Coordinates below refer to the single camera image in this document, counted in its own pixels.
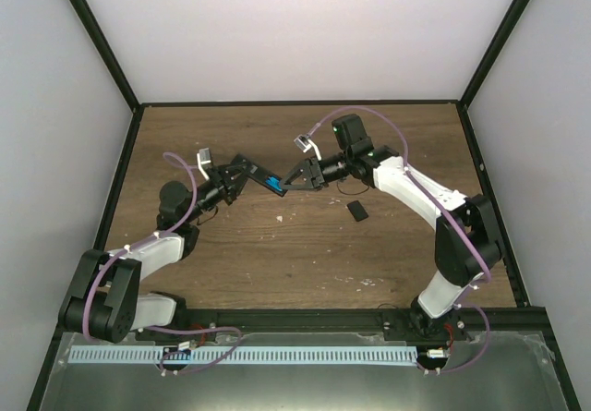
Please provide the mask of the black remote control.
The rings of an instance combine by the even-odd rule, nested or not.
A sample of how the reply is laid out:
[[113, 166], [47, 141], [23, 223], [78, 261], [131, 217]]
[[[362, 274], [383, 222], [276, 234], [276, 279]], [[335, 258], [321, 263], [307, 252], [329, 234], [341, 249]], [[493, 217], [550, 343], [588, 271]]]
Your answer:
[[243, 154], [237, 154], [233, 158], [231, 163], [236, 163], [236, 162], [241, 162], [241, 161], [249, 161], [250, 162], [250, 169], [248, 170], [248, 172], [246, 174], [248, 175], [248, 177], [251, 180], [253, 180], [254, 182], [258, 183], [259, 185], [267, 188], [270, 192], [272, 192], [273, 194], [275, 194], [279, 197], [284, 197], [287, 194], [287, 191], [284, 191], [284, 190], [278, 191], [278, 190], [274, 189], [273, 187], [270, 187], [266, 183], [266, 181], [269, 178], [273, 178], [273, 177], [277, 177], [281, 180], [282, 178], [279, 175], [271, 172], [270, 170], [261, 166], [260, 164], [251, 161]]

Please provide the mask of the black battery cover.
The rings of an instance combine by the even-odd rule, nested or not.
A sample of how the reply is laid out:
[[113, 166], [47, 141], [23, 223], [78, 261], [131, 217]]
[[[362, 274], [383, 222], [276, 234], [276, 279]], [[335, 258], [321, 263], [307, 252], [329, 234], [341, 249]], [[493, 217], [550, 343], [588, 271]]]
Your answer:
[[347, 209], [350, 211], [356, 222], [361, 222], [368, 218], [368, 212], [359, 200], [348, 203]]

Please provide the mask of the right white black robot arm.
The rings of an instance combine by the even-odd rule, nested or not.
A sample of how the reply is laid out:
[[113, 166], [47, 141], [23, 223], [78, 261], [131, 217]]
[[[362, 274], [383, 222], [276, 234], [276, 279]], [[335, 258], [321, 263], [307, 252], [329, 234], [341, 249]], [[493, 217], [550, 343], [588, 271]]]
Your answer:
[[326, 115], [339, 152], [326, 157], [314, 133], [295, 138], [307, 158], [284, 177], [282, 190], [321, 190], [351, 176], [370, 188], [401, 201], [435, 233], [436, 271], [427, 287], [413, 300], [410, 327], [423, 340], [436, 336], [443, 320], [471, 291], [491, 280], [492, 268], [504, 258], [499, 223], [491, 201], [482, 194], [468, 197], [417, 171], [408, 151], [377, 147], [354, 106]]

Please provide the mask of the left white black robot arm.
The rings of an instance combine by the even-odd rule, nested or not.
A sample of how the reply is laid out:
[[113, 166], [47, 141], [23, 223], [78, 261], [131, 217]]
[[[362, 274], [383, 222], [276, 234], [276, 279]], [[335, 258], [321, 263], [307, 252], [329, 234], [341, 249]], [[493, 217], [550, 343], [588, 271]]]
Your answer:
[[162, 293], [141, 295], [140, 282], [186, 258], [199, 237], [198, 218], [224, 202], [230, 205], [248, 180], [244, 163], [212, 166], [205, 181], [186, 187], [167, 182], [160, 191], [156, 230], [120, 249], [89, 249], [80, 257], [58, 313], [58, 326], [90, 340], [119, 343], [131, 331], [156, 327], [167, 340], [181, 339], [188, 317], [180, 300]]

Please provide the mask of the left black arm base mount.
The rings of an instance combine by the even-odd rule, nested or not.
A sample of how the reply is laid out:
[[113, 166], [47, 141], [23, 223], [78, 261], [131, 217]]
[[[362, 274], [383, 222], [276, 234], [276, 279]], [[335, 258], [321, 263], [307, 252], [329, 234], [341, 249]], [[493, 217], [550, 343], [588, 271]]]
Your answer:
[[196, 333], [196, 331], [212, 329], [216, 325], [217, 320], [215, 315], [208, 313], [202, 314], [200, 310], [188, 309], [176, 312], [170, 324], [161, 325], [161, 328], [181, 331], [183, 334], [144, 329], [142, 332], [135, 331], [135, 337], [139, 341], [154, 341], [158, 343], [187, 340], [207, 341], [211, 340], [211, 337], [207, 333]]

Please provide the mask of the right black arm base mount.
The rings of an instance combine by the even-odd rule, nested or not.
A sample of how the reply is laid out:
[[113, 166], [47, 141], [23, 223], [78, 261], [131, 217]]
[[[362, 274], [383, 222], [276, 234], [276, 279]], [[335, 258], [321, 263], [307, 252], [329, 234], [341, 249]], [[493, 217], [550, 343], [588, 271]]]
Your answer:
[[390, 340], [416, 343], [443, 343], [451, 336], [463, 341], [466, 332], [457, 327], [457, 314], [447, 312], [432, 319], [419, 308], [384, 308], [380, 311], [380, 326]]

